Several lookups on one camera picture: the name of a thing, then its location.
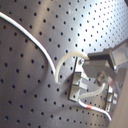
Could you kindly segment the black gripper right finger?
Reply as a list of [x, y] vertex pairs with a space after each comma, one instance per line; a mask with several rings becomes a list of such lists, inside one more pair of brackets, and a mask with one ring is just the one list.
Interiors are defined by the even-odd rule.
[[111, 48], [104, 49], [102, 52], [89, 53], [88, 57], [90, 60], [107, 60], [111, 68], [115, 66]]

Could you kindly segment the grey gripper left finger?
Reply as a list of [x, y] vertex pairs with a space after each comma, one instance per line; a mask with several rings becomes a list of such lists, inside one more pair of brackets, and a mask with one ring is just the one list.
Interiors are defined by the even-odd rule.
[[111, 48], [115, 66], [111, 68], [107, 60], [86, 60], [83, 69], [88, 77], [94, 78], [99, 88], [92, 93], [92, 96], [100, 94], [105, 85], [111, 87], [121, 86], [126, 75], [126, 68], [123, 64], [128, 62], [128, 44], [123, 43]]

